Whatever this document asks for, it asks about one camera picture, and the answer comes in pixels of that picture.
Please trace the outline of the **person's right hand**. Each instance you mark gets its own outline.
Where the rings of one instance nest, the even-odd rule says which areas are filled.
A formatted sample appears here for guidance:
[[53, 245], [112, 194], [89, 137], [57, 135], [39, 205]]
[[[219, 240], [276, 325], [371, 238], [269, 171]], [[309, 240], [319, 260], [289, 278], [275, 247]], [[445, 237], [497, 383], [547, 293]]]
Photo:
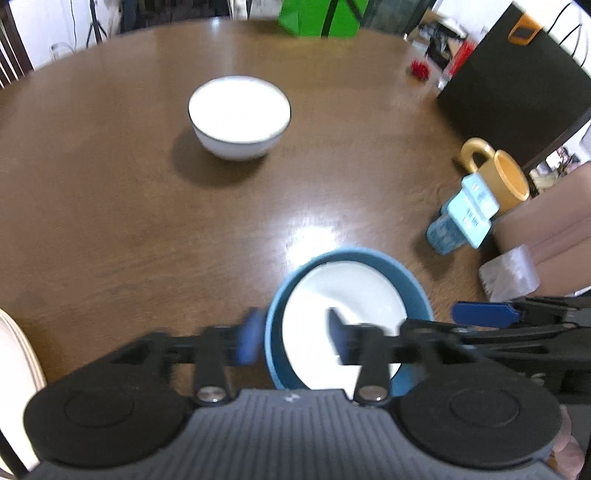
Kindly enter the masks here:
[[560, 406], [562, 425], [552, 448], [550, 465], [565, 479], [575, 480], [580, 475], [585, 454], [572, 435], [572, 421], [565, 405]]

